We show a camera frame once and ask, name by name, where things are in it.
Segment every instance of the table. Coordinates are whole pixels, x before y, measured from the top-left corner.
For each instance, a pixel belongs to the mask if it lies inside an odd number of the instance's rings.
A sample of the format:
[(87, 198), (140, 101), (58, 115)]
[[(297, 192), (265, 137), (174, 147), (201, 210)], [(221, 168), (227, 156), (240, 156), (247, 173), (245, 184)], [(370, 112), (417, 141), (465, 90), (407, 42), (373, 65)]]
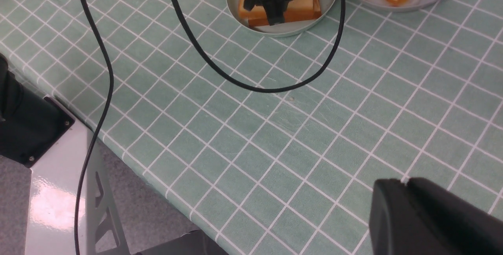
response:
[[(240, 90), (191, 47), (169, 0), (88, 0), (116, 88), (100, 135), (230, 254), (370, 254), (377, 178), (424, 176), (503, 219), (503, 0), (412, 13), (348, 0), (321, 78)], [(340, 4), (311, 30), (258, 37), (225, 0), (179, 0), (232, 76), (295, 83), (325, 60)], [(94, 128), (108, 87), (79, 0), (0, 0), (0, 51)]]

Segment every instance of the black plastic housing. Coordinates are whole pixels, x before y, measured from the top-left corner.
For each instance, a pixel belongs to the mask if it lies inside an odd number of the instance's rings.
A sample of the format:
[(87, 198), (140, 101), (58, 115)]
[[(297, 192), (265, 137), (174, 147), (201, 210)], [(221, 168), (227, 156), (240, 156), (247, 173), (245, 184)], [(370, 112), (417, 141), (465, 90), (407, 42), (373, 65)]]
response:
[(73, 123), (54, 101), (16, 81), (0, 55), (0, 155), (31, 167)]

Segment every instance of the gray floor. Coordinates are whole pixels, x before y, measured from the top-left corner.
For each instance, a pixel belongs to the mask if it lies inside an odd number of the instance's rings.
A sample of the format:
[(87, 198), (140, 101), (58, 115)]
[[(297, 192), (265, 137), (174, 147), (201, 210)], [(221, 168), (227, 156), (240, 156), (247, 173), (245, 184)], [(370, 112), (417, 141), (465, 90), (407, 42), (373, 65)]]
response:
[[(198, 229), (112, 151), (103, 145), (99, 149), (131, 253)], [(30, 170), (0, 157), (0, 255), (24, 254), (29, 189)]]

